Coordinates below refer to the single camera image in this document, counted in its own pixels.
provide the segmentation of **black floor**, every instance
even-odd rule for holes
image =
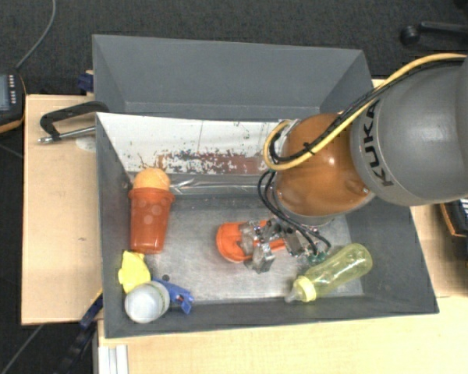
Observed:
[[[41,34],[50,0],[0,0],[0,68],[14,66]],[[78,94],[91,67],[91,34],[359,48],[373,76],[433,51],[468,51],[450,37],[399,43],[421,20],[467,23],[452,0],[58,0],[51,33],[20,72],[29,93]],[[0,142],[0,372],[34,327],[20,325],[22,133]],[[47,325],[11,367],[52,372],[76,336],[74,324]],[[75,372],[90,372],[90,356]]]

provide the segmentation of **kuka logo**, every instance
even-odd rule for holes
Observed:
[[[374,137],[372,135],[373,125],[374,125],[374,110],[378,105],[379,100],[376,100],[368,109],[366,116],[370,118],[369,125],[364,124],[363,130],[366,137],[363,138],[363,143],[365,147],[366,154],[371,154],[373,160],[369,163],[371,170],[374,175],[381,180],[381,184],[384,187],[389,187],[393,185],[393,182],[387,179],[387,174],[385,170],[381,167],[378,154],[376,153],[376,147],[374,146]]]

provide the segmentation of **orange cup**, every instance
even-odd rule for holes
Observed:
[[[130,249],[145,254],[160,253],[165,244],[170,206],[175,196],[163,189],[133,189],[130,218]]]

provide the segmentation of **yellow bottle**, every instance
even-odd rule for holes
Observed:
[[[311,267],[303,276],[298,276],[285,301],[313,301],[347,281],[362,277],[372,267],[373,259],[366,247],[349,244],[323,263]]]

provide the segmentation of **yellow cable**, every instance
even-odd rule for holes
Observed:
[[[423,57],[423,58],[418,58],[417,60],[414,60],[410,62],[409,64],[403,66],[401,69],[395,71],[381,85],[377,86],[374,90],[382,89],[383,87],[387,86],[389,83],[398,79],[400,76],[403,76],[409,71],[413,70],[414,68],[420,65],[427,64],[428,62],[444,61],[444,60],[449,60],[449,59],[454,59],[454,58],[465,58],[465,57],[466,56],[462,54],[441,53],[441,54],[428,55],[427,57]],[[269,157],[270,156],[269,146],[271,145],[271,141],[274,138],[275,134],[279,132],[281,129],[284,129],[286,126],[288,126],[291,121],[286,120],[286,121],[279,123],[274,128],[274,130],[272,130],[272,132],[269,134],[268,138],[265,140],[264,149],[263,149],[265,164],[273,171],[284,171],[286,169],[291,169],[291,168],[294,168],[295,166],[298,166],[299,164],[302,164],[303,162],[311,158],[314,154],[322,150],[325,146],[327,146],[345,127],[347,127],[350,123],[352,123],[352,121],[354,121],[360,114],[362,114],[364,110],[366,110],[371,104],[373,104],[373,102],[374,100],[369,101],[368,103],[360,107],[349,118],[347,118],[345,121],[340,123],[340,125],[336,129],[334,129],[329,135],[327,135],[319,144],[312,147],[309,152],[306,152],[301,157],[295,158],[292,161],[285,162],[282,164],[276,164],[272,162]]]

